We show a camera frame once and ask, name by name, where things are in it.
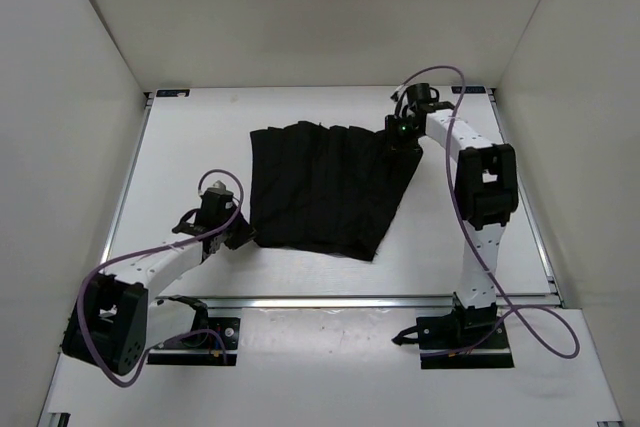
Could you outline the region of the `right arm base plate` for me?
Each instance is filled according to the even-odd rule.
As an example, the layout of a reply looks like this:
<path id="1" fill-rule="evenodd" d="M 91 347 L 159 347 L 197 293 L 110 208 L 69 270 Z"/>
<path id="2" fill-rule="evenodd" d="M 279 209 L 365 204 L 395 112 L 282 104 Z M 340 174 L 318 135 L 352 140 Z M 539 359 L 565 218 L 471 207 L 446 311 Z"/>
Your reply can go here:
<path id="1" fill-rule="evenodd" d="M 453 314 L 417 317 L 392 342 L 417 345 L 422 370 L 511 369 L 515 367 L 506 328 L 495 325 L 463 331 Z"/>

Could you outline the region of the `black pleated skirt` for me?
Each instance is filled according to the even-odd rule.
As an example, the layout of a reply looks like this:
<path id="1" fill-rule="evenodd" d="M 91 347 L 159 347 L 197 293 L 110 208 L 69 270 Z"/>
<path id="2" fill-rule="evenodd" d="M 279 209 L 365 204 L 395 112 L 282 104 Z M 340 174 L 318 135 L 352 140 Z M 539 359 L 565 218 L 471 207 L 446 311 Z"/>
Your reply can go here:
<path id="1" fill-rule="evenodd" d="M 250 134 L 250 223 L 262 248 L 370 262 L 422 160 L 384 131 L 307 121 Z"/>

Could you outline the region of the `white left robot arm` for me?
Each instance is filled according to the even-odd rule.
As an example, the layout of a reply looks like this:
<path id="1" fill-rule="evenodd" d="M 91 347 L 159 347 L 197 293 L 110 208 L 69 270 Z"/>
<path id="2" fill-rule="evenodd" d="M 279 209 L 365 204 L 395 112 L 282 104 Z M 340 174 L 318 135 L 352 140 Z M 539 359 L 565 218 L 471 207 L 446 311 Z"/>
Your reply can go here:
<path id="1" fill-rule="evenodd" d="M 236 250 L 249 243 L 255 231 L 224 183 L 199 196 L 200 206 L 180 218 L 161 246 L 112 259 L 89 277 L 64 333 L 66 356 L 122 378 L 167 340 L 197 345 L 206 339 L 209 320 L 202 301 L 161 295 L 221 247 Z"/>

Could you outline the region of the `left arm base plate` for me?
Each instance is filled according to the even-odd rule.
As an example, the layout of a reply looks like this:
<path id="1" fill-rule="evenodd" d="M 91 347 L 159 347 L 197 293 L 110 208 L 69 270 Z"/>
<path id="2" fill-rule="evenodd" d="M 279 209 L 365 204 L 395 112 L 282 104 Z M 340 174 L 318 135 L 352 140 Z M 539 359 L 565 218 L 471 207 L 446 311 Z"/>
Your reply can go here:
<path id="1" fill-rule="evenodd" d="M 241 332 L 240 317 L 210 317 L 211 334 L 171 341 L 155 348 L 147 357 L 149 365 L 234 367 L 237 364 Z"/>

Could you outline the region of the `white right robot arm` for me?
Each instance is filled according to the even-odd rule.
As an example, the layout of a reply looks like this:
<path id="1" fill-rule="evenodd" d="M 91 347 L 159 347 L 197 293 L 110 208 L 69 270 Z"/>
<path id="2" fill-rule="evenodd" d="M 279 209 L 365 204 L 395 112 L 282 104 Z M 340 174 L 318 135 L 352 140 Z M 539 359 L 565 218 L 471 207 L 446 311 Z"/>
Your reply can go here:
<path id="1" fill-rule="evenodd" d="M 454 212 L 465 236 L 448 334 L 456 345 L 471 347 L 497 319 L 498 250 L 519 204 L 515 150 L 456 117 L 454 105 L 427 83 L 399 87 L 391 99 L 395 109 L 385 119 L 385 132 L 392 148 L 416 147 L 428 137 L 445 150 Z"/>

